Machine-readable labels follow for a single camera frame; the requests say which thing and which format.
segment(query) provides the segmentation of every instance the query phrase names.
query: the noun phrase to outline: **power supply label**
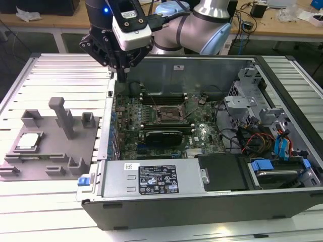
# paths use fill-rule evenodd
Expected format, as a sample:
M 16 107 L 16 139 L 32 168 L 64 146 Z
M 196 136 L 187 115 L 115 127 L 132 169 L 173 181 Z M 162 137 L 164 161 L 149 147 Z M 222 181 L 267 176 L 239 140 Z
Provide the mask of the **power supply label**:
M 174 165 L 140 166 L 139 193 L 141 195 L 178 193 L 176 167 Z

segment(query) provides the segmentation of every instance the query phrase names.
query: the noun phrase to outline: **table leg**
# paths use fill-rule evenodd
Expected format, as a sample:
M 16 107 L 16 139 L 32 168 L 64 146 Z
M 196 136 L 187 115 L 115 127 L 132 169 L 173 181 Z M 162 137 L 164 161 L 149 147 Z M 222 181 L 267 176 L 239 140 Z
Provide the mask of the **table leg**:
M 0 30 L 0 41 L 7 42 L 7 40 L 8 40 L 8 38 L 7 38 L 5 31 Z
M 54 36 L 59 53 L 60 54 L 68 53 L 69 51 L 67 49 L 65 41 L 62 38 L 62 34 L 60 32 L 54 32 L 52 33 L 52 35 Z
M 229 54 L 229 50 L 232 44 L 232 41 L 234 40 L 235 35 L 234 34 L 230 34 L 227 41 L 225 42 L 222 50 L 220 50 L 219 55 L 228 55 Z
M 280 44 L 281 44 L 281 41 L 276 41 L 276 43 L 273 46 L 273 50 L 278 50 Z

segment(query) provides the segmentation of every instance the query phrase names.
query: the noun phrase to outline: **desk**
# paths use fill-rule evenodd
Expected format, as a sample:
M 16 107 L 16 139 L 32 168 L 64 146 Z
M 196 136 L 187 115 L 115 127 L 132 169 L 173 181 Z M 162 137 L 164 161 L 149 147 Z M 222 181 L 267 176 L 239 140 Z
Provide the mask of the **desk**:
M 142 3 L 144 12 L 148 13 L 150 4 Z M 152 12 L 158 4 L 153 5 Z M 15 14 L 0 14 L 0 19 L 14 32 L 51 33 L 55 39 L 59 53 L 68 53 L 68 49 L 62 34 L 88 34 L 90 22 L 87 16 L 85 0 L 80 4 L 73 16 L 41 15 L 42 20 L 30 21 L 29 23 L 19 19 Z M 0 31 L 7 29 L 0 26 Z
M 237 9 L 244 3 L 248 3 L 250 0 L 239 0 Z M 298 0 L 298 7 L 311 11 L 315 10 L 310 6 L 311 0 Z M 250 14 L 251 7 L 247 7 L 244 11 Z M 274 41 L 300 41 L 300 42 L 322 42 L 323 41 L 323 28 L 317 28 L 314 25 L 299 20 L 298 22 L 280 23 L 276 15 L 278 10 L 268 9 L 266 10 L 263 18 L 256 18 L 258 27 L 254 33 L 250 35 L 250 39 L 255 40 L 274 40 Z M 254 23 L 254 20 L 242 13 L 242 19 Z M 226 42 L 225 48 L 221 54 L 228 54 L 231 42 L 238 33 L 238 20 L 233 19 L 233 27 L 231 34 Z
M 250 0 L 239 0 L 238 9 L 247 2 L 250 2 Z M 310 11 L 311 0 L 298 0 L 297 3 L 299 7 Z M 157 4 L 154 4 L 153 12 L 155 11 L 156 6 Z M 147 14 L 149 4 L 144 5 L 143 9 Z M 249 13 L 250 9 L 251 7 L 247 7 L 244 11 Z M 323 28 L 317 28 L 303 20 L 299 20 L 297 23 L 279 23 L 276 19 L 277 11 L 278 10 L 269 9 L 265 12 L 262 19 L 257 19 L 258 27 L 250 36 L 250 39 L 302 42 L 323 41 Z M 253 20 L 246 14 L 242 14 L 242 17 L 246 21 L 249 20 L 253 22 Z M 42 15 L 42 18 L 42 20 L 27 23 L 20 20 L 14 14 L 0 15 L 0 19 L 10 26 L 13 31 L 51 33 L 55 38 L 55 42 L 60 53 L 68 52 L 64 39 L 62 38 L 63 33 L 87 34 L 90 26 L 85 7 L 85 0 L 81 0 L 78 9 L 71 17 Z M 0 31 L 5 30 L 6 28 L 4 26 L 0 26 Z M 228 54 L 231 42 L 235 38 L 237 32 L 238 21 L 234 18 L 231 35 L 229 36 L 221 54 Z

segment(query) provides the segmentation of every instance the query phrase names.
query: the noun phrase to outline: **motherboard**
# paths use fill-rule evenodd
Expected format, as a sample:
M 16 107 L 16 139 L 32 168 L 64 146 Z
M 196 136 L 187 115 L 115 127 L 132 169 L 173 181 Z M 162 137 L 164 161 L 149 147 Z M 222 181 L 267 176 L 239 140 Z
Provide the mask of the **motherboard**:
M 225 151 L 207 97 L 118 95 L 115 111 L 121 160 L 194 158 Z

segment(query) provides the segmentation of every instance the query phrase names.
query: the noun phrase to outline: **circuit board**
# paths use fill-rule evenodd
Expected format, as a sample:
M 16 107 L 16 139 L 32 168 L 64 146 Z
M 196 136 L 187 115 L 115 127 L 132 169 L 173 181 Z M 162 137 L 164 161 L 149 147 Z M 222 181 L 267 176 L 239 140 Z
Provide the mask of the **circuit board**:
M 117 97 L 116 113 L 120 140 L 121 160 L 194 158 L 200 153 L 225 151 L 213 120 L 214 102 L 199 103 L 200 96 L 188 96 L 177 105 L 144 105 L 138 98 Z M 149 146 L 144 125 L 173 123 L 189 125 L 180 144 L 174 146 Z

